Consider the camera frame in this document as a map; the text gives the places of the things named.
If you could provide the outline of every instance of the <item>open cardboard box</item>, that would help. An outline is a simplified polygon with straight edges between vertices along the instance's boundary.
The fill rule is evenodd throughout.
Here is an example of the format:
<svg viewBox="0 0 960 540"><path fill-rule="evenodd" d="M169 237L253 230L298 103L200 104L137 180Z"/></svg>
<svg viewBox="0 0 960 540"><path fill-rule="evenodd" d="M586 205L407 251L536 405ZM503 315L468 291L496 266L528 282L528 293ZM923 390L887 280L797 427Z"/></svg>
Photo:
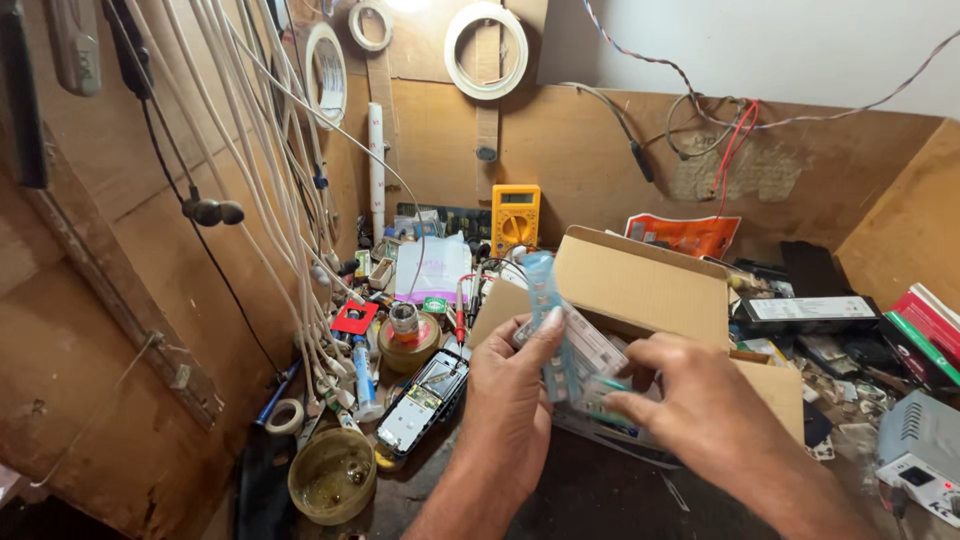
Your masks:
<svg viewBox="0 0 960 540"><path fill-rule="evenodd" d="M628 342L657 331L669 331L723 349L730 347L727 274L716 264L573 226L567 229L557 252L554 276L560 294L599 331L619 335ZM510 282L496 281L480 309L468 345L476 348L504 321L529 312L526 290ZM787 431L803 444L800 372L731 361ZM554 424L647 461L679 465L679 461L643 429L610 426L565 404L555 408Z"/></svg>

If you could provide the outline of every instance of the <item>white tape roll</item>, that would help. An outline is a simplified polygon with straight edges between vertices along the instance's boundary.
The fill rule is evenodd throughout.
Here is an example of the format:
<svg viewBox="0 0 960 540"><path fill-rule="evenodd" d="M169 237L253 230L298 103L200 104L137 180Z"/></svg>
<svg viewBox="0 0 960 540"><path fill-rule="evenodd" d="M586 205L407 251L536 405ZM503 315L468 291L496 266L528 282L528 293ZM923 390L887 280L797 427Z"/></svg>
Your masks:
<svg viewBox="0 0 960 540"><path fill-rule="evenodd" d="M310 105L320 112L323 118L334 126L347 113L347 68L344 64L344 51L340 48L340 41L333 29L325 22L319 22L306 30L306 40L303 45L303 79L306 80L307 98ZM317 77L319 68L324 81L324 93L317 102ZM333 128L324 122L319 122L325 130Z"/></svg>
<svg viewBox="0 0 960 540"><path fill-rule="evenodd" d="M457 40L464 30L477 21L486 19L499 22L511 34L514 35L517 45L516 67L514 70L498 79L495 83L482 85L474 81L463 66L457 62ZM523 33L523 27L520 21L510 10L494 4L493 2L476 2L463 8L454 15L450 21L450 27L446 30L446 40L444 42L444 63L446 72L453 79L456 85L466 95L482 100L497 99L507 95L511 90L520 84L523 73L527 70L527 61L530 56L530 47L527 44L527 36Z"/></svg>
<svg viewBox="0 0 960 540"><path fill-rule="evenodd" d="M374 43L363 35L363 28L360 26L360 15L363 10L371 10L383 19L383 26L386 29L383 35L383 41ZM361 0L350 8L348 26L350 27L350 33L353 34L353 38L356 39L357 43L360 43L361 47L368 51L382 51L390 44L390 40L394 38L393 19L390 18L390 14L383 9L383 6L381 6L379 2L373 2L372 0Z"/></svg>
<svg viewBox="0 0 960 540"><path fill-rule="evenodd" d="M274 419L276 416L281 412L287 412L289 410L294 411L294 417L286 424L281 426L275 425ZM274 410L270 413L270 417L267 418L267 422L263 425L263 428L267 430L270 435L290 435L297 431L297 428L299 428L302 423L303 405L300 404L300 400L280 400L274 405Z"/></svg>

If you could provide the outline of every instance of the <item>red card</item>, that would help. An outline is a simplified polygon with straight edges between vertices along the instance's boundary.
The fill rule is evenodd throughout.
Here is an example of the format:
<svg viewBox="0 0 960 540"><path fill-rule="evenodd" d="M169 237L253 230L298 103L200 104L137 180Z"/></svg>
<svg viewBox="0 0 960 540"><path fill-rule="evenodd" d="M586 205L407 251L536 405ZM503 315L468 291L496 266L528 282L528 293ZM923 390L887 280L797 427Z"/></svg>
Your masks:
<svg viewBox="0 0 960 540"><path fill-rule="evenodd" d="M374 302L367 302L360 306L359 304L354 303L352 300L347 300L347 303L340 310L340 312L337 313L337 318L333 320L333 324L330 325L330 327L335 331L344 331L346 333L363 335L373 322L373 317L376 315L376 310L378 307L379 306ZM359 319L347 318L347 311L351 309L360 311Z"/></svg>

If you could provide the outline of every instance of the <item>yellow multimeter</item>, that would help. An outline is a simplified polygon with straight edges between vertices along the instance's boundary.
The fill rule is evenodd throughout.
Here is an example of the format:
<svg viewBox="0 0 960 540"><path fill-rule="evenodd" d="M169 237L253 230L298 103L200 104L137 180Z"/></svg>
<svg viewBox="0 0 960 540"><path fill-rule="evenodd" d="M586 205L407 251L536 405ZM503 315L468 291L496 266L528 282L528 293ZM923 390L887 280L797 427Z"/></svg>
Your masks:
<svg viewBox="0 0 960 540"><path fill-rule="evenodd" d="M518 244L537 245L540 225L538 185L495 185L493 187L493 232L491 243L497 257Z"/></svg>

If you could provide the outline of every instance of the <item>earphone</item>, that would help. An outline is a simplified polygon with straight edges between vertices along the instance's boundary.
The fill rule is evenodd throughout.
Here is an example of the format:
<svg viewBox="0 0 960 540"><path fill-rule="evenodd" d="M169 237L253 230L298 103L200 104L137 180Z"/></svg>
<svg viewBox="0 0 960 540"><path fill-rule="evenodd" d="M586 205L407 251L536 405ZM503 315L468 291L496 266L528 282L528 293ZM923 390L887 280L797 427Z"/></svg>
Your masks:
<svg viewBox="0 0 960 540"><path fill-rule="evenodd" d="M221 222L225 225L236 225L243 221L245 215L243 207L236 201L201 199L200 190L195 185L190 186L190 198L183 201L180 212L183 217L204 227L213 227Z"/></svg>

